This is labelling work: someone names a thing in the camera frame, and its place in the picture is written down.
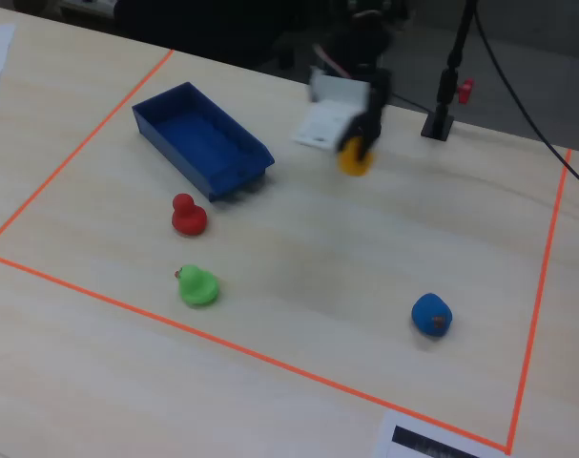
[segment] rubber duck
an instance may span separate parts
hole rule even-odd
[[[412,307],[412,320],[424,334],[442,337],[452,323],[452,312],[439,296],[427,293]]]
[[[178,194],[173,199],[173,227],[184,236],[198,236],[206,229],[206,212],[194,204],[189,194]]]
[[[214,301],[219,285],[213,274],[195,265],[184,265],[175,272],[178,294],[190,306],[205,305]]]

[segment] orange tape boundary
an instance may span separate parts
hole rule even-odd
[[[572,150],[567,150],[565,161],[571,161]],[[563,167],[560,174],[560,181],[558,182],[558,190],[556,191],[556,200],[554,200],[554,209],[552,217],[549,220],[548,239],[546,240],[546,249],[544,257],[541,262],[541,272],[539,274],[539,283],[537,284],[537,295],[535,296],[535,306],[533,307],[533,314],[530,319],[530,328],[528,330],[527,350],[525,351],[525,358],[522,363],[522,372],[520,374],[520,382],[518,384],[518,391],[516,393],[516,402],[511,414],[511,423],[509,424],[509,433],[507,434],[507,450],[506,454],[510,455],[514,448],[514,440],[516,438],[516,430],[518,428],[518,419],[520,418],[520,410],[522,402],[525,397],[525,389],[527,388],[528,369],[530,367],[530,357],[533,352],[533,345],[535,344],[535,335],[537,333],[537,323],[539,322],[539,313],[541,311],[541,302],[544,298],[544,290],[546,289],[546,278],[548,276],[549,256],[552,251],[552,244],[554,243],[554,234],[556,232],[556,222],[560,212],[560,205],[563,201],[563,193],[565,191],[565,181],[567,180],[567,168]]]
[[[221,344],[221,345],[226,346],[228,348],[232,348],[233,350],[239,351],[240,353],[244,353],[245,355],[251,356],[253,358],[257,358],[258,360],[262,360],[266,363],[275,365],[276,367],[280,367],[282,369],[288,370],[290,372],[293,372],[294,374],[301,375],[302,377],[313,380],[315,382],[319,382],[321,384],[331,386],[332,388],[338,389],[338,390],[343,391],[343,392],[348,393],[348,394],[352,394],[353,396],[357,396],[359,398],[365,399],[366,401],[372,402],[374,404],[378,404],[380,406],[384,406],[387,408],[392,408],[393,410],[397,410],[398,412],[404,413],[406,415],[410,415],[411,417],[418,418],[419,420],[422,420],[424,422],[428,422],[431,425],[435,425],[436,427],[442,427],[442,428],[447,429],[449,431],[455,432],[457,434],[465,436],[468,439],[472,439],[472,440],[477,441],[477,442],[484,444],[486,446],[496,448],[500,451],[506,450],[506,446],[492,442],[485,437],[479,436],[477,434],[466,431],[464,429],[460,429],[459,427],[454,427],[453,425],[449,425],[448,423],[441,422],[439,420],[436,420],[434,418],[423,415],[422,413],[415,412],[415,411],[410,410],[408,408],[405,408],[402,406],[397,406],[393,403],[389,403],[388,401],[385,401],[384,399],[377,398],[375,396],[363,393],[361,391],[358,391],[355,388],[351,388],[350,386],[338,384],[338,383],[336,383],[332,380],[326,379],[320,375],[317,375],[317,374],[314,374],[312,372],[308,372],[306,370],[300,369],[298,367],[295,367],[294,365],[284,363],[284,362],[279,361],[275,358],[264,355],[263,353],[259,353],[255,350],[250,349],[250,348],[244,347],[242,345],[238,345],[237,343],[226,341],[225,339],[221,339],[220,337],[214,336],[214,335],[209,334],[207,332],[204,332],[204,331],[201,331],[201,330],[196,329],[194,327],[188,326],[187,324],[183,324],[180,322],[176,322],[174,320],[170,320],[170,319],[163,317],[161,315],[157,315],[156,313],[149,312],[149,311],[144,310],[142,308],[138,308],[138,307],[135,307],[133,305],[129,305],[128,303],[121,302],[121,301],[109,298],[107,296],[104,296],[102,294],[95,293],[95,292],[90,291],[86,288],[82,288],[81,286],[77,286],[75,284],[69,283],[68,281],[60,280],[60,279],[53,277],[49,274],[39,272],[35,269],[32,269],[32,268],[27,267],[25,265],[19,264],[17,262],[13,262],[11,260],[5,260],[5,259],[0,257],[0,262],[5,264],[5,265],[8,265],[10,267],[22,270],[23,272],[28,272],[29,274],[35,275],[36,277],[39,277],[43,280],[51,281],[53,283],[59,284],[60,286],[64,286],[65,288],[72,289],[73,291],[76,291],[78,293],[85,294],[86,296],[90,296],[91,298],[98,299],[100,301],[109,303],[111,305],[115,305],[115,306],[123,308],[125,310],[129,310],[131,312],[137,313],[138,315],[149,318],[151,320],[155,320],[155,321],[160,322],[160,323],[168,324],[169,326],[175,327],[175,328],[180,329],[182,331],[189,332],[190,334],[194,334],[195,336],[199,336],[203,339],[206,339],[207,341],[211,341],[211,342],[214,342],[216,344]]]
[[[133,97],[133,95],[136,94],[136,92],[138,92],[143,87],[143,85],[168,61],[168,59],[171,57],[171,55],[173,55],[173,53],[174,53],[173,50],[168,50],[168,52],[164,55],[164,57],[145,75],[145,77],[136,86],[134,86],[134,88],[128,94],[126,94],[126,96],[119,102],[119,104],[115,108],[113,108],[113,110],[109,114],[107,114],[107,116],[100,122],[100,124],[98,124],[98,126],[96,126],[96,128],[77,146],[77,148],[66,159],[64,159],[62,161],[62,163],[52,172],[52,174],[10,216],[10,218],[0,227],[0,236],[10,227],[10,225],[13,224],[13,222],[24,212],[24,210],[41,194],[41,192],[58,176],[58,174],[60,174],[60,172],[62,172],[62,170],[81,152],[81,150],[83,150],[83,148],[96,136],[96,134],[98,134],[98,132],[128,102],[128,100],[130,100]],[[566,155],[566,161],[567,162],[570,161],[570,157],[571,157],[571,149],[569,149],[567,151],[567,155]],[[225,339],[221,339],[220,337],[214,336],[214,335],[209,334],[207,332],[204,332],[204,331],[201,331],[201,330],[196,329],[194,327],[188,326],[187,324],[183,324],[183,323],[179,323],[179,322],[170,320],[170,319],[163,317],[161,315],[157,315],[157,314],[149,312],[147,310],[135,307],[133,305],[129,305],[125,302],[121,302],[121,301],[115,300],[113,298],[109,298],[107,296],[96,293],[94,291],[90,291],[86,288],[83,288],[81,286],[77,286],[77,285],[69,283],[67,281],[60,280],[60,279],[53,277],[49,274],[39,272],[35,269],[32,269],[28,266],[19,264],[17,262],[14,262],[11,260],[6,260],[6,259],[3,259],[0,257],[0,263],[3,263],[9,267],[13,267],[13,268],[19,269],[21,271],[27,272],[27,273],[34,275],[36,277],[39,277],[43,280],[51,281],[51,282],[56,283],[60,286],[64,286],[66,288],[69,288],[73,291],[84,294],[86,296],[90,296],[90,297],[97,299],[99,301],[103,301],[103,302],[109,303],[111,305],[115,305],[117,307],[123,308],[125,310],[134,312],[138,315],[149,318],[151,320],[155,320],[155,321],[160,322],[160,323],[168,324],[169,326],[175,327],[175,328],[180,329],[180,330],[185,331],[185,332],[189,332],[190,334],[199,336],[200,338],[206,339],[210,342],[214,342],[216,344],[221,344],[221,345],[226,346],[228,348],[232,348],[235,351],[238,351],[238,352],[243,353],[245,355],[251,356],[253,358],[257,358],[257,359],[264,361],[268,364],[275,365],[276,367],[280,367],[280,368],[285,369],[287,371],[301,375],[302,377],[313,380],[315,382],[319,382],[323,385],[331,386],[339,391],[343,391],[347,394],[351,394],[353,396],[362,398],[365,401],[369,401],[371,403],[396,410],[398,412],[409,415],[409,416],[414,417],[416,419],[419,419],[421,421],[430,423],[431,425],[434,425],[436,427],[441,427],[443,429],[454,432],[456,434],[460,434],[460,435],[466,437],[467,439],[471,439],[471,440],[479,442],[485,446],[498,449],[498,450],[502,451],[503,453],[509,455],[509,454],[511,454],[512,449],[513,449],[514,439],[516,436],[516,430],[517,430],[517,426],[518,426],[518,419],[520,417],[520,410],[522,407],[524,393],[525,393],[525,389],[526,389],[526,385],[527,385],[527,375],[528,375],[528,369],[529,369],[529,365],[530,365],[530,358],[532,355],[532,348],[533,348],[534,341],[535,341],[537,323],[539,320],[539,313],[541,310],[541,302],[542,302],[543,295],[544,295],[546,276],[548,273],[549,256],[550,256],[551,247],[553,244],[554,232],[555,232],[555,228],[556,228],[556,221],[558,219],[558,213],[560,211],[560,206],[561,206],[563,191],[565,188],[566,178],[567,178],[567,169],[563,167],[560,181],[558,183],[558,189],[556,192],[556,200],[554,201],[554,207],[553,207],[552,216],[551,216],[551,220],[550,220],[550,224],[549,224],[548,239],[546,242],[546,249],[544,251],[544,257],[543,257],[543,261],[542,261],[539,284],[537,286],[537,295],[535,297],[535,305],[533,308],[533,314],[531,317],[530,328],[528,331],[527,350],[525,352],[525,358],[523,360],[522,372],[520,375],[520,383],[518,385],[518,391],[516,393],[516,400],[515,400],[514,408],[512,411],[511,423],[509,426],[509,433],[507,436],[507,443],[505,445],[498,444],[496,442],[493,442],[493,441],[487,439],[486,437],[479,436],[478,434],[474,434],[474,433],[469,432],[465,429],[455,427],[453,425],[442,422],[440,420],[436,420],[435,418],[432,418],[432,417],[428,417],[426,415],[423,415],[422,413],[416,412],[414,410],[410,410],[409,408],[398,406],[396,404],[390,403],[384,399],[369,395],[367,393],[359,391],[359,390],[352,388],[350,386],[339,384],[339,383],[334,382],[332,380],[326,379],[320,375],[314,374],[312,372],[308,372],[306,370],[303,370],[303,369],[300,369],[300,368],[295,367],[293,365],[284,363],[284,362],[277,360],[275,358],[272,358],[270,356],[264,355],[263,353],[259,353],[255,350],[250,349],[250,348],[238,345],[237,343],[232,343],[230,341],[226,341]]]
[[[174,52],[173,50],[169,50],[168,52],[166,52],[164,57],[162,57],[162,59],[159,62],[157,62],[157,64],[155,64],[155,66],[145,75],[145,77],[141,79],[139,83],[136,86],[134,86],[129,93],[126,94],[124,98],[122,98],[119,104],[115,108],[113,108],[109,114],[107,114],[107,116],[100,122],[100,124],[98,124],[96,128],[79,144],[79,146],[77,146],[77,148],[66,159],[62,161],[62,163],[34,191],[34,193],[32,193],[32,195],[22,205],[20,205],[20,207],[13,213],[13,215],[11,215],[10,218],[7,221],[5,221],[5,224],[3,224],[0,227],[0,237],[1,234],[3,234],[7,230],[7,228],[10,227],[10,225],[22,214],[22,212],[24,212],[24,210],[26,210],[26,208],[29,205],[31,205],[32,201],[35,200],[37,196],[39,196],[41,192],[48,187],[48,185],[53,181],[53,179],[56,178],[58,174],[62,172],[62,170],[67,165],[69,165],[69,163],[74,159],[74,157],[77,156],[88,143],[90,143],[90,140],[92,140],[96,136],[96,134],[98,134],[98,132],[105,126],[105,124],[109,122],[109,120],[112,117],[114,117],[114,115],[126,104],[126,102],[128,102],[128,100],[130,100],[132,96],[136,94],[136,92],[140,88],[142,88],[147,81],[149,81],[149,79],[168,61],[168,59],[170,59],[171,55],[173,55],[173,52]]]

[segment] black cable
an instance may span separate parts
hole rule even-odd
[[[413,107],[420,108],[420,109],[423,110],[425,113],[431,113],[431,110],[429,110],[428,108],[426,108],[425,105],[421,105],[421,104],[418,103],[418,102],[414,102],[414,101],[410,100],[409,98],[405,98],[404,96],[399,95],[399,94],[397,94],[397,93],[395,93],[395,92],[393,92],[392,94],[393,94],[393,96],[394,96],[395,98],[399,98],[400,100],[404,101],[404,102],[407,103],[408,105],[412,105]]]
[[[476,20],[476,26],[478,28],[478,33],[482,37],[482,41],[484,42],[484,46],[486,47],[486,51],[488,52],[488,55],[490,56],[490,60],[492,61],[492,65],[495,66],[495,69],[497,70],[497,73],[499,74],[499,76],[501,76],[501,79],[503,80],[504,84],[506,85],[507,90],[509,91],[509,94],[511,95],[511,98],[513,98],[514,102],[516,102],[516,105],[518,105],[518,108],[520,109],[520,111],[522,112],[522,115],[527,120],[527,123],[530,125],[532,130],[535,131],[535,134],[537,134],[537,136],[539,136],[541,141],[543,141],[546,144],[546,146],[549,148],[549,150],[554,153],[554,155],[558,158],[558,160],[560,160],[563,163],[563,165],[565,167],[567,167],[567,170],[569,170],[573,174],[573,176],[579,180],[579,174],[577,172],[575,172],[575,170],[573,170],[573,168],[565,161],[565,159],[554,149],[554,147],[551,145],[551,143],[549,143],[549,141],[544,137],[544,135],[541,133],[539,128],[535,125],[535,123],[531,119],[530,115],[527,113],[527,109],[525,108],[525,106],[522,104],[522,102],[518,98],[518,95],[516,94],[516,92],[513,90],[513,88],[509,84],[509,81],[507,81],[506,74],[503,73],[503,70],[501,70],[501,67],[499,66],[499,62],[497,61],[497,58],[495,57],[494,52],[492,51],[492,49],[490,48],[490,45],[488,44],[488,40],[486,39],[486,34],[484,33],[484,29],[482,28],[482,22],[480,22],[480,15],[478,14],[478,10],[475,11],[474,17]]]

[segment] blue tray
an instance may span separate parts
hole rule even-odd
[[[264,174],[268,149],[191,83],[133,106],[138,130],[213,201]]]

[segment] black stand base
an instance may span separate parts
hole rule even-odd
[[[450,127],[452,127],[452,122],[454,121],[454,116],[448,114],[442,123],[435,122],[435,113],[429,113],[424,122],[423,129],[421,130],[421,136],[426,136],[427,138],[433,138],[434,140],[446,141],[448,139],[448,134],[450,133]]]

